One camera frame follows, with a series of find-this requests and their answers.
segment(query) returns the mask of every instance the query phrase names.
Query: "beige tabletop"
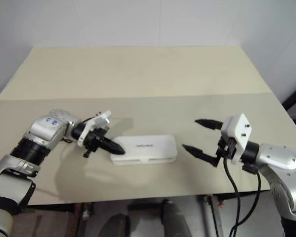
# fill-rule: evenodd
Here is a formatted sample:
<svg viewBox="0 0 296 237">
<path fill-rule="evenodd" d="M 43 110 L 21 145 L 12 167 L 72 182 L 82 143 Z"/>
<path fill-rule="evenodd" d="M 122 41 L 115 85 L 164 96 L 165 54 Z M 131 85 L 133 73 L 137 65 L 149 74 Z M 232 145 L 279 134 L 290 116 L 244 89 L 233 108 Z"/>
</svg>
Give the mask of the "beige tabletop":
<svg viewBox="0 0 296 237">
<path fill-rule="evenodd" d="M 170 164 L 114 166 L 101 149 L 86 159 L 76 144 L 60 143 L 34 178 L 32 205 L 233 192 L 222 162 L 213 168 L 181 147 L 215 153 L 219 132 L 196 119 L 244 112 L 250 140 L 296 150 L 295 125 L 238 47 L 35 49 L 0 96 L 0 159 L 55 108 L 82 119 L 110 109 L 109 138 L 172 134 L 178 156 Z M 240 191 L 257 188 L 240 164 L 230 170 Z"/>
</svg>

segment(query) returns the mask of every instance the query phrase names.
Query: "white bracket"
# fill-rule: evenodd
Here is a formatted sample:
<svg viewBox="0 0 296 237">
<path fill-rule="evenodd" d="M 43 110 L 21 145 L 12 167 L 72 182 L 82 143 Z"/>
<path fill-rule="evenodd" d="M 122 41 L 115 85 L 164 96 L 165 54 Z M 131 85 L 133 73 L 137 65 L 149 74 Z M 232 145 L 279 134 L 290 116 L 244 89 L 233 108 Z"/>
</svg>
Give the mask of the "white bracket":
<svg viewBox="0 0 296 237">
<path fill-rule="evenodd" d="M 236 152 L 231 160 L 232 164 L 236 164 L 240 160 L 249 141 L 251 130 L 249 121 L 244 113 L 230 116 L 223 123 L 221 128 L 223 139 L 227 142 L 229 138 L 236 140 Z"/>
<path fill-rule="evenodd" d="M 81 133 L 78 139 L 78 146 L 84 147 L 83 142 L 85 137 L 88 135 L 90 131 L 93 131 L 95 128 L 103 128 L 110 123 L 109 117 L 111 116 L 111 111 L 106 110 L 105 112 L 95 116 L 94 118 L 90 119 L 83 132 Z"/>
</svg>

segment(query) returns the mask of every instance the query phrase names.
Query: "black cable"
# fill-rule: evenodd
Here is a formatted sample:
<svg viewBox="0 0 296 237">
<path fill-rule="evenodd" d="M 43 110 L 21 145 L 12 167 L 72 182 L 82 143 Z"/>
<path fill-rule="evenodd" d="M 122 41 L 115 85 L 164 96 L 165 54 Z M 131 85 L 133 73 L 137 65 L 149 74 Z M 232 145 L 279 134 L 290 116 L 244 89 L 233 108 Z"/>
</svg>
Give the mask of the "black cable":
<svg viewBox="0 0 296 237">
<path fill-rule="evenodd" d="M 259 197 L 260 197 L 260 193 L 261 193 L 261 176 L 259 173 L 257 173 L 257 178 L 258 178 L 258 188 L 257 188 L 257 194 L 256 197 L 253 201 L 253 204 L 251 206 L 251 209 L 249 210 L 248 214 L 238 223 L 238 226 L 242 225 L 243 223 L 245 223 L 249 217 L 251 216 L 251 214 L 253 213 L 253 211 L 255 210 Z M 235 229 L 235 225 L 231 228 L 231 232 L 233 232 Z"/>
<path fill-rule="evenodd" d="M 236 183 L 233 181 L 231 175 L 230 175 L 230 172 L 229 172 L 229 169 L 228 169 L 228 165 L 227 165 L 227 160 L 228 158 L 224 158 L 223 159 L 223 166 L 225 168 L 225 172 L 226 172 L 226 175 L 228 176 L 228 179 L 230 180 L 234 190 L 235 190 L 235 194 L 236 194 L 236 197 L 237 197 L 237 216 L 236 216 L 236 223 L 235 223 L 235 228 L 234 228 L 234 232 L 233 232 L 233 237 L 236 236 L 237 234 L 237 228 L 238 228 L 238 225 L 239 225 L 239 216 L 240 216 L 240 195 L 239 195 L 239 192 L 238 192 L 238 188 L 237 188 L 237 185 Z M 229 233 L 229 237 L 232 236 L 232 229 L 230 230 L 230 233 Z"/>
<path fill-rule="evenodd" d="M 72 142 L 72 140 L 65 139 L 65 138 L 62 138 L 61 141 L 66 142 L 66 143 L 71 143 Z"/>
<path fill-rule="evenodd" d="M 90 118 L 88 118 L 88 119 L 86 119 L 86 120 L 84 120 L 84 121 L 82 121 L 83 123 L 85 123 L 85 122 L 88 122 L 90 119 L 92 119 L 92 118 L 94 118 L 94 117 L 90 117 Z"/>
</svg>

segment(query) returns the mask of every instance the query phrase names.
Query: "white box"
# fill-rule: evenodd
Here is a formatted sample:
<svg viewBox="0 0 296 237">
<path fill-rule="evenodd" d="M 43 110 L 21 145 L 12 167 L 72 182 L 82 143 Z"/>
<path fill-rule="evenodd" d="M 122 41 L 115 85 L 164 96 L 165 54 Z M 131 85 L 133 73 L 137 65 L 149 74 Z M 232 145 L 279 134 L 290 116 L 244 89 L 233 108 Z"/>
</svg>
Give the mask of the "white box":
<svg viewBox="0 0 296 237">
<path fill-rule="evenodd" d="M 110 154 L 115 165 L 170 163 L 178 154 L 172 135 L 120 136 L 113 141 L 125 150 L 124 155 Z"/>
</svg>

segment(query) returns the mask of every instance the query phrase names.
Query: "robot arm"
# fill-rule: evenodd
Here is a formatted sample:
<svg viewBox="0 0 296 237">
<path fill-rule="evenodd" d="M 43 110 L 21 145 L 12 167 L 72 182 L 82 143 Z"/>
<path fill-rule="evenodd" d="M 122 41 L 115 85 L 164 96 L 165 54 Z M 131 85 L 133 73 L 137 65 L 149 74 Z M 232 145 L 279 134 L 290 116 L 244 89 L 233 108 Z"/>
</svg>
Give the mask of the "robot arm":
<svg viewBox="0 0 296 237">
<path fill-rule="evenodd" d="M 214 167 L 222 157 L 230 159 L 232 164 L 242 162 L 242 169 L 249 173 L 259 171 L 270 184 L 285 236 L 296 237 L 296 152 L 286 147 L 250 142 L 251 126 L 244 114 L 228 117 L 224 123 L 207 119 L 196 123 L 221 130 L 216 157 L 192 146 L 183 147 Z"/>
<path fill-rule="evenodd" d="M 67 111 L 52 110 L 29 127 L 17 147 L 0 161 L 0 236 L 11 234 L 13 215 L 24 210 L 35 189 L 28 177 L 38 174 L 45 157 L 61 140 L 77 140 L 87 149 L 85 157 L 98 147 L 114 154 L 125 153 L 120 145 L 104 137 L 110 115 L 105 111 L 84 123 Z"/>
</svg>

